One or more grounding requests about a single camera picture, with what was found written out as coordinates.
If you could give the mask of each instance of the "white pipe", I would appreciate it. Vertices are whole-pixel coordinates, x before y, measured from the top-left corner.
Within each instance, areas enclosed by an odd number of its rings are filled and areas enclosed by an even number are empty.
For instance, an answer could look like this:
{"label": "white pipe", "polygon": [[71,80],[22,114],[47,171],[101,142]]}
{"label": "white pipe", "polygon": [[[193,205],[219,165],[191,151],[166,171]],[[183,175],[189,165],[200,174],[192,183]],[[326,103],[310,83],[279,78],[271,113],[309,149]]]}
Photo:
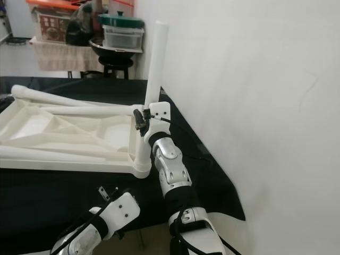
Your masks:
{"label": "white pipe", "polygon": [[28,159],[42,161],[104,163],[105,158],[66,154],[0,145],[0,159]]}
{"label": "white pipe", "polygon": [[145,108],[149,108],[149,104],[156,103],[159,100],[166,44],[168,40],[168,31],[168,24],[162,23],[160,21],[156,22],[154,42],[152,44],[147,93],[145,95]]}
{"label": "white pipe", "polygon": [[67,106],[93,106],[93,104],[85,103],[67,97],[52,95],[38,90],[29,89],[21,85],[14,85],[12,87],[11,93],[15,98],[32,99],[50,104]]}
{"label": "white pipe", "polygon": [[52,114],[67,115],[130,115],[138,109],[142,111],[142,105],[122,106],[64,106],[64,107],[42,107],[41,109]]}

